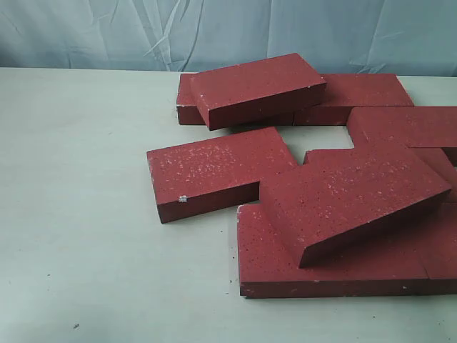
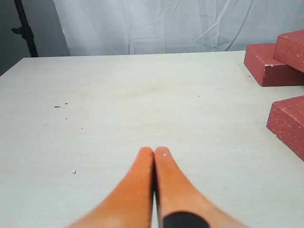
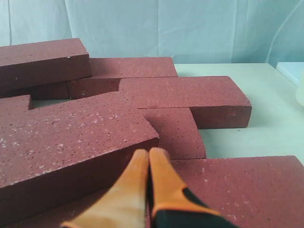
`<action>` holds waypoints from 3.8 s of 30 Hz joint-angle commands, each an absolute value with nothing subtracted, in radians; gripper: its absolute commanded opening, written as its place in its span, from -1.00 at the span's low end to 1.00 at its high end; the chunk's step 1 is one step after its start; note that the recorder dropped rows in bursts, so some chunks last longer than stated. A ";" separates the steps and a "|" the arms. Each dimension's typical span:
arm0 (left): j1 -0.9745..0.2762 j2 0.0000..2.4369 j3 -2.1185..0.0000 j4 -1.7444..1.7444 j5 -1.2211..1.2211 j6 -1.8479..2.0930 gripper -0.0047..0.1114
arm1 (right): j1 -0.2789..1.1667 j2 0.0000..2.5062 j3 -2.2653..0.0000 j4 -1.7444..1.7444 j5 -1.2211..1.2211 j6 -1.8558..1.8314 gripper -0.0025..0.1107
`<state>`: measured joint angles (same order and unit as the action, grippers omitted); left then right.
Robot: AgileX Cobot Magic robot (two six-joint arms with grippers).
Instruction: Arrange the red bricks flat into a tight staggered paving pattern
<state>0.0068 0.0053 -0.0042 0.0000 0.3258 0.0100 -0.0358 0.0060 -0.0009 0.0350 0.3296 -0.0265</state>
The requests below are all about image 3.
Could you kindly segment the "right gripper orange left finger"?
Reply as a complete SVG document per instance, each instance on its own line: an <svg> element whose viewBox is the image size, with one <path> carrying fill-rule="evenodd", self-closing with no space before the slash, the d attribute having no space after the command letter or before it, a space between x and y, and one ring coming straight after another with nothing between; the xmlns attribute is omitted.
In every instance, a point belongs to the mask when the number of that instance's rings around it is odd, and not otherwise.
<svg viewBox="0 0 304 228"><path fill-rule="evenodd" d="M134 152L129 164L109 189L90 208L62 228L143 228L149 155L144 149Z"/></svg>

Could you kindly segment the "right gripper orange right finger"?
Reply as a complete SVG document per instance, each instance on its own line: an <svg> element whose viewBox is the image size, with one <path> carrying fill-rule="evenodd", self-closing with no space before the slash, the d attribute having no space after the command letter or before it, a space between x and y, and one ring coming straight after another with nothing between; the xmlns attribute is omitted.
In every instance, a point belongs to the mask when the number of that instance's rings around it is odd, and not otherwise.
<svg viewBox="0 0 304 228"><path fill-rule="evenodd" d="M167 152L149 151L154 228L216 228L220 213L202 203L172 167Z"/></svg>

